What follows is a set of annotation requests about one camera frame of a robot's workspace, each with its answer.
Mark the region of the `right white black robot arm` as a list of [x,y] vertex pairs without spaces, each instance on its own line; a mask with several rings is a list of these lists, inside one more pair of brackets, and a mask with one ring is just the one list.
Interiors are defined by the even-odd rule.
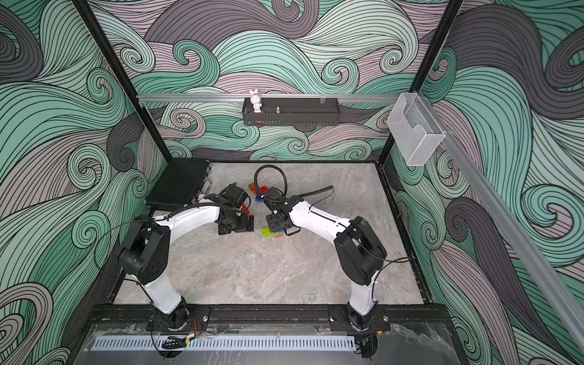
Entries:
[[357,331],[368,330],[374,321],[374,310],[377,306],[374,288],[380,273],[392,264],[406,263],[411,259],[407,256],[388,259],[385,247],[363,217],[337,217],[307,202],[306,198],[309,196],[333,191],[333,186],[288,197],[284,171],[273,164],[265,164],[254,173],[253,183],[256,187],[259,187],[260,173],[267,169],[278,171],[284,182],[283,190],[272,187],[260,194],[270,211],[266,216],[270,231],[273,234],[283,232],[292,236],[304,229],[331,243],[342,271],[351,281],[348,322]]

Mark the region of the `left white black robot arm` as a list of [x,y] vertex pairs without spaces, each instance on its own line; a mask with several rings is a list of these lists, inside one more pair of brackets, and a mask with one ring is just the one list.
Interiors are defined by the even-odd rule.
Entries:
[[252,231],[251,202],[249,194],[232,183],[218,194],[208,194],[174,211],[132,221],[121,243],[118,263],[138,282],[159,326],[180,331],[192,325],[186,299],[170,277],[169,261],[176,242],[210,224],[219,235]]

